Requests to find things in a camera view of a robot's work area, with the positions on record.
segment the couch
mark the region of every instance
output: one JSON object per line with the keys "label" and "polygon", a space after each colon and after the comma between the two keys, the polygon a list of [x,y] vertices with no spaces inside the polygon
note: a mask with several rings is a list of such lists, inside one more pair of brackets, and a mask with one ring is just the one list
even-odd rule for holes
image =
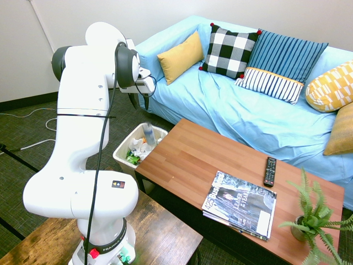
{"label": "couch", "polygon": [[[298,102],[269,97],[234,84],[234,79],[200,71],[197,62],[167,86],[157,55],[183,43],[198,32],[206,57],[210,23],[235,32],[257,29],[192,16],[157,33],[136,46],[141,66],[157,80],[148,112],[176,124],[181,118],[193,121],[230,139],[248,145],[278,160],[345,188],[344,207],[353,210],[353,153],[324,156],[337,112],[312,108],[302,89]],[[328,46],[312,69],[306,85],[322,73],[353,59],[353,52]],[[139,96],[140,106],[145,109]]]}

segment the electrical cord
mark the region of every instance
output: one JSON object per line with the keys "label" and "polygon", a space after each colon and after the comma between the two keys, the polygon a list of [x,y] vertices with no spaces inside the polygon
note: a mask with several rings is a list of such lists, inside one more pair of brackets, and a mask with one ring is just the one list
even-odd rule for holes
{"label": "electrical cord", "polygon": [[137,91],[138,91],[144,98],[150,98],[151,96],[153,96],[153,94],[155,93],[155,91],[156,91],[156,89],[157,89],[157,80],[156,80],[153,76],[151,76],[151,77],[154,79],[154,91],[152,92],[152,94],[150,94],[150,95],[148,95],[148,96],[146,96],[146,95],[144,95],[144,94],[141,93],[140,89],[138,88],[138,86],[137,86],[137,84],[136,84],[136,82],[135,82],[135,86],[136,86],[136,88],[137,88]]}
{"label": "electrical cord", "polygon": [[[37,110],[41,110],[41,109],[45,109],[45,110],[54,110],[56,112],[56,109],[50,109],[50,108],[40,108],[40,109],[35,109],[33,110],[30,114],[26,115],[26,116],[17,116],[17,115],[13,115],[13,114],[7,114],[7,113],[0,113],[0,115],[7,115],[7,116],[13,116],[13,117],[16,117],[16,118],[26,118],[26,117],[29,117],[32,115],[32,113],[36,112]],[[53,119],[50,119],[48,120],[46,123],[45,123],[45,128],[47,128],[48,130],[51,130],[51,131],[56,131],[54,129],[50,129],[48,127],[48,122],[50,122],[51,120],[55,120],[56,118],[53,118]]]}
{"label": "electrical cord", "polygon": [[39,145],[39,144],[43,144],[44,142],[48,142],[48,141],[54,141],[55,142],[54,139],[46,139],[46,140],[43,140],[43,141],[40,141],[40,142],[36,142],[35,144],[29,145],[29,146],[26,146],[26,147],[17,148],[17,149],[10,149],[9,151],[10,152],[18,152],[18,151],[25,150],[27,148],[31,148],[31,147]]}
{"label": "electrical cord", "polygon": [[[54,110],[54,111],[56,111],[56,109],[40,108],[40,109],[35,109],[35,110],[33,110],[30,114],[28,114],[28,115],[26,115],[26,116],[17,116],[17,115],[7,114],[7,113],[0,113],[0,115],[13,116],[13,117],[16,117],[16,118],[26,118],[26,117],[31,116],[34,112],[36,112],[36,111],[38,111],[38,110],[42,110],[42,109],[44,109],[44,110]],[[48,122],[50,122],[51,120],[55,120],[55,119],[56,119],[56,118],[53,118],[53,119],[48,120],[48,121],[45,123],[45,127],[46,127],[47,129],[51,130],[51,131],[56,131],[56,130],[54,130],[54,129],[50,129],[50,128],[47,126]],[[18,149],[11,149],[11,150],[9,150],[9,151],[10,151],[10,152],[17,152],[17,151],[20,151],[20,150],[25,150],[25,149],[27,149],[27,148],[31,148],[31,147],[33,147],[33,146],[36,146],[36,145],[39,145],[39,144],[42,144],[42,143],[48,142],[48,141],[54,141],[54,142],[55,142],[54,139],[47,139],[47,140],[44,140],[44,141],[36,142],[35,144],[29,145],[29,146],[26,146],[26,147],[22,147],[22,148],[18,148]]]}
{"label": "electrical cord", "polygon": [[53,119],[47,120],[47,122],[45,123],[45,128],[47,128],[48,130],[51,130],[51,131],[56,131],[56,130],[50,129],[50,128],[48,127],[48,122],[50,122],[51,120],[56,120],[56,119],[57,119],[57,118],[53,118]]}
{"label": "electrical cord", "polygon": [[84,265],[87,265],[87,259],[88,259],[88,244],[89,244],[90,230],[91,230],[91,226],[92,226],[92,218],[93,218],[93,211],[94,211],[94,205],[95,205],[95,196],[97,194],[98,172],[99,172],[99,167],[100,167],[101,151],[103,149],[104,133],[105,133],[106,124],[108,122],[108,116],[109,116],[110,111],[111,111],[111,106],[113,104],[114,95],[115,95],[115,91],[116,91],[116,83],[117,83],[117,78],[116,78],[117,77],[117,51],[118,51],[118,47],[119,47],[119,44],[116,46],[115,53],[114,53],[114,57],[115,57],[115,78],[114,78],[114,85],[113,85],[113,94],[111,96],[111,100],[110,100],[110,104],[109,104],[109,108],[108,108],[107,114],[106,114],[106,116],[104,118],[103,129],[102,129],[101,137],[100,137],[100,144],[99,144],[99,151],[98,151],[98,161],[97,161],[97,170],[95,172],[92,204],[91,204],[90,213],[89,213],[89,219],[88,219],[87,237],[86,237],[86,240],[84,241],[84,246],[83,246],[84,247],[84,253],[85,253],[85,255],[84,255]]}
{"label": "electrical cord", "polygon": [[9,116],[14,116],[14,117],[16,117],[16,118],[26,118],[26,117],[28,117],[28,116],[31,116],[33,112],[36,112],[37,110],[41,110],[41,109],[54,110],[54,111],[56,111],[56,109],[40,108],[40,109],[35,109],[35,110],[33,110],[30,114],[28,114],[28,115],[26,115],[26,116],[16,116],[16,115],[7,114],[7,113],[0,113],[0,115],[9,115]]}

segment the magazine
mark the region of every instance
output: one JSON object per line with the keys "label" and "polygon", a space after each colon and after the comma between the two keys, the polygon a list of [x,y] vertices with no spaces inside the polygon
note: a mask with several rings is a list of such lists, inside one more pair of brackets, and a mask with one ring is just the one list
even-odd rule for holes
{"label": "magazine", "polygon": [[202,209],[208,218],[268,240],[276,197],[271,190],[218,171]]}

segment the plant pot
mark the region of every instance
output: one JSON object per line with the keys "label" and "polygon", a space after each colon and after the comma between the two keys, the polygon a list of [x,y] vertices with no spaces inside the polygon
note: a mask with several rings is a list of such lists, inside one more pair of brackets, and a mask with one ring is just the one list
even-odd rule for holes
{"label": "plant pot", "polygon": [[[296,224],[301,224],[302,219],[304,218],[303,215],[300,215],[296,218],[295,223]],[[291,226],[291,232],[292,235],[299,241],[305,241],[305,237],[304,237],[304,232],[296,227]]]}

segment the blue striped pillow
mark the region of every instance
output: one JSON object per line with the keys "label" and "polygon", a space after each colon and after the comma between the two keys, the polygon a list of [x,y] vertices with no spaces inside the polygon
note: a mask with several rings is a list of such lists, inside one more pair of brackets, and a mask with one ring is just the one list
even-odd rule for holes
{"label": "blue striped pillow", "polygon": [[235,84],[296,104],[311,70],[328,43],[262,30],[243,79]]}

